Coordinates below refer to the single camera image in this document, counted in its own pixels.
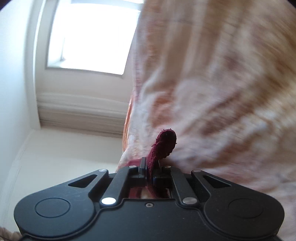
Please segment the beige pleated curtain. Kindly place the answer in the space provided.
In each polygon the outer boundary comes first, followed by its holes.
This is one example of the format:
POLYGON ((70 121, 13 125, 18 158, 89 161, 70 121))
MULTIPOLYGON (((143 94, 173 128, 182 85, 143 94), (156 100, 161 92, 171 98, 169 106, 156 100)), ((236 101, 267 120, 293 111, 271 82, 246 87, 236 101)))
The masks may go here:
POLYGON ((37 96, 44 126, 120 138, 128 103, 80 95, 42 93, 37 96))

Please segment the maroon red small garment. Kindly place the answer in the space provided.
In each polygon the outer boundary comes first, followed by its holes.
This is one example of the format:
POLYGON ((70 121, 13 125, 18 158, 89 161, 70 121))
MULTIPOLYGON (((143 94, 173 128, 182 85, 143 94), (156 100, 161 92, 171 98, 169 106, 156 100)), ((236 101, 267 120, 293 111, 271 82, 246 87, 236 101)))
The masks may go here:
POLYGON ((172 129, 162 130, 156 138, 155 143, 146 158, 147 164, 147 190, 154 198, 159 198, 156 189, 153 185, 154 168, 157 161, 166 158, 170 155, 176 146, 177 135, 172 129))

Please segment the bright window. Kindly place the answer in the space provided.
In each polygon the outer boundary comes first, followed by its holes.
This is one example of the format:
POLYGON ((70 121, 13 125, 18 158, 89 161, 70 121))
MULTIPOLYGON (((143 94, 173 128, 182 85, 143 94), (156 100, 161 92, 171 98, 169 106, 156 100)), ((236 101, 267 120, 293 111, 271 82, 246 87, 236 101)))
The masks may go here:
POLYGON ((123 75, 144 1, 57 1, 47 66, 123 75))

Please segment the floral cream orange bedspread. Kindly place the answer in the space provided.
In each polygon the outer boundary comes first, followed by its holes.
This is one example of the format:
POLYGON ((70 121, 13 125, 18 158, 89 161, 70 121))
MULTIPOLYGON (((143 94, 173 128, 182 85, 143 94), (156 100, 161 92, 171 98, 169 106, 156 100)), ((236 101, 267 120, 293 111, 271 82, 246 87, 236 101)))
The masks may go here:
POLYGON ((290 1, 145 1, 119 166, 177 135, 165 165, 269 194, 295 240, 295 7, 290 1))

